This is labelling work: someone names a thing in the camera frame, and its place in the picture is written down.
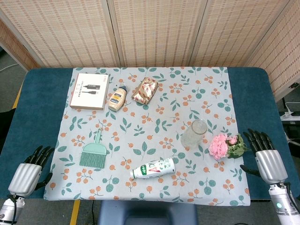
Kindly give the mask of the pink flower bouquet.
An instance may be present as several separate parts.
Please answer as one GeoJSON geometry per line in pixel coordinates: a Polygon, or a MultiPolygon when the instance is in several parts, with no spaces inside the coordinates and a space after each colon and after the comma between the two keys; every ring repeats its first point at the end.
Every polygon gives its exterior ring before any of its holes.
{"type": "Polygon", "coordinates": [[[216,160],[222,158],[239,158],[249,148],[244,143],[240,134],[228,136],[225,134],[219,134],[213,137],[209,145],[209,154],[216,160]]]}

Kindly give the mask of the mint green dustpan brush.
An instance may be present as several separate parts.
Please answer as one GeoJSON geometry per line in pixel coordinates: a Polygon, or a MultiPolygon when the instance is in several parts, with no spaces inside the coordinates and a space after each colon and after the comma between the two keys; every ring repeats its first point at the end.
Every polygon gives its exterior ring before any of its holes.
{"type": "Polygon", "coordinates": [[[100,142],[102,130],[98,129],[93,143],[83,147],[79,165],[104,169],[107,148],[100,142]]]}

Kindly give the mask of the mayonnaise squeeze bottle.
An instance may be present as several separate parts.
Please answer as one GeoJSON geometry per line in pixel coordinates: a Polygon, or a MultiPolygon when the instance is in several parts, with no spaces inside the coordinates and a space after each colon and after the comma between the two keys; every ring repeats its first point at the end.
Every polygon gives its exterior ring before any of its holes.
{"type": "Polygon", "coordinates": [[[121,84],[120,87],[112,94],[108,102],[108,108],[114,112],[118,111],[124,104],[127,95],[127,87],[121,84]]]}

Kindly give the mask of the white power strip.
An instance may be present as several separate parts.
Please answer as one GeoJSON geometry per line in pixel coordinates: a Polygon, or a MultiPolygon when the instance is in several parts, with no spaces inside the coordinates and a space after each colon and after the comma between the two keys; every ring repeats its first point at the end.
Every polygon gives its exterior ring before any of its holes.
{"type": "Polygon", "coordinates": [[[285,112],[280,116],[281,121],[300,121],[300,116],[292,116],[291,113],[285,112]]]}

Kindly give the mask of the clear glass jar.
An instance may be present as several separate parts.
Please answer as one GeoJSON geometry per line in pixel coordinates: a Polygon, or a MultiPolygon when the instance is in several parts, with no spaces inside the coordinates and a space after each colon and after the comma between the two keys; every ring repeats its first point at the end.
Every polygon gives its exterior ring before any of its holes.
{"type": "Polygon", "coordinates": [[[181,144],[184,148],[195,148],[208,131],[206,122],[202,119],[194,120],[181,136],[181,144]]]}

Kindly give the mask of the blue padded table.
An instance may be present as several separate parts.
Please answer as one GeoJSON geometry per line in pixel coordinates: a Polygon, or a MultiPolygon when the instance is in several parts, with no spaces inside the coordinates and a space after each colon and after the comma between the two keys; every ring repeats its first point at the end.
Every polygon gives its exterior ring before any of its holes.
{"type": "MultiPolygon", "coordinates": [[[[0,199],[6,198],[17,166],[39,145],[55,146],[71,80],[70,68],[39,68],[25,77],[21,96],[0,153],[0,199]]],[[[258,67],[231,67],[238,130],[266,132],[285,164],[294,196],[300,182],[286,141],[268,75],[258,67]]]]}

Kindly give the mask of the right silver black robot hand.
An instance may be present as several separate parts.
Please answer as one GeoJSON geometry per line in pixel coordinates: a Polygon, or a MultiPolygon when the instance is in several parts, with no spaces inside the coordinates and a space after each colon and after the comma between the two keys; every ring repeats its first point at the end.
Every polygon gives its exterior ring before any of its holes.
{"type": "Polygon", "coordinates": [[[250,144],[258,170],[251,170],[245,165],[240,165],[240,168],[245,173],[262,178],[269,185],[283,186],[288,174],[270,137],[264,132],[253,131],[250,128],[243,134],[250,144]]]}

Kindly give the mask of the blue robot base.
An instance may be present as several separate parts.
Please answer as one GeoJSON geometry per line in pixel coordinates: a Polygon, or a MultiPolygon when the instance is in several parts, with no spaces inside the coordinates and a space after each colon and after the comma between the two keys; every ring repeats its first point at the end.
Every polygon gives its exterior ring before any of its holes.
{"type": "Polygon", "coordinates": [[[198,225],[197,208],[187,203],[105,200],[98,225],[198,225]]]}

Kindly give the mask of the woven folding screen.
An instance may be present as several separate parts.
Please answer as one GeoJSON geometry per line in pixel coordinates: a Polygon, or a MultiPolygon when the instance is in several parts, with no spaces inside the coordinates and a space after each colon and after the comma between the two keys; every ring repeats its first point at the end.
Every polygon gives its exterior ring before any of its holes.
{"type": "Polygon", "coordinates": [[[25,70],[258,67],[280,100],[300,83],[300,0],[0,0],[0,46],[25,70]]]}

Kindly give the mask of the white green drink bottle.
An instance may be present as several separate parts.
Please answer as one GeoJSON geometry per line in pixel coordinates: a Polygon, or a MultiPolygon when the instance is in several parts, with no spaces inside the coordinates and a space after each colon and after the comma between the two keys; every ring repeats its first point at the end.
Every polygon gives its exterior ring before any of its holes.
{"type": "Polygon", "coordinates": [[[148,179],[175,172],[175,165],[172,158],[161,159],[143,164],[130,171],[133,179],[148,179]]]}

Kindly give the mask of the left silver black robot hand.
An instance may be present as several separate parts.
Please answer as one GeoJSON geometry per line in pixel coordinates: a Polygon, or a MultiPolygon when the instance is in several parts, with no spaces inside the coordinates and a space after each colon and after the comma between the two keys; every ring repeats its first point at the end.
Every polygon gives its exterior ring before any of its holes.
{"type": "Polygon", "coordinates": [[[39,178],[43,169],[55,148],[50,146],[39,146],[33,154],[19,164],[14,176],[9,184],[8,190],[11,195],[28,197],[34,191],[46,186],[51,180],[53,173],[49,172],[46,178],[40,182],[39,178]]]}

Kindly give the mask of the floral leaf print tablecloth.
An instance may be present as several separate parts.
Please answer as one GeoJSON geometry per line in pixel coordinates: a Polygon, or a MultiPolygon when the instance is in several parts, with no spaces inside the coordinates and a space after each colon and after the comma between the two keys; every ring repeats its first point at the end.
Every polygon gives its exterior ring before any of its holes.
{"type": "Polygon", "coordinates": [[[248,206],[250,194],[243,159],[214,159],[214,136],[238,133],[229,70],[226,67],[77,67],[67,93],[51,164],[52,179],[44,198],[57,200],[147,200],[212,206],[248,206]],[[108,96],[123,83],[128,93],[117,112],[69,106],[79,73],[109,75],[108,96]],[[158,82],[147,105],[131,96],[145,77],[158,82]],[[191,123],[208,126],[195,148],[184,148],[181,136],[191,123]],[[104,169],[80,166],[83,147],[98,129],[107,148],[104,169]],[[133,179],[130,171],[172,158],[175,172],[133,179]]]}

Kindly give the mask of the gold red snack bag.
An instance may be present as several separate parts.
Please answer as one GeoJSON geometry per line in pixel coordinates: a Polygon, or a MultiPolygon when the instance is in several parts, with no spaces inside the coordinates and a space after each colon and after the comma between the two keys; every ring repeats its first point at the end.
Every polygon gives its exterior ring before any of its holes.
{"type": "Polygon", "coordinates": [[[147,105],[154,96],[157,88],[158,82],[156,80],[145,77],[135,89],[131,98],[142,105],[147,105]]]}

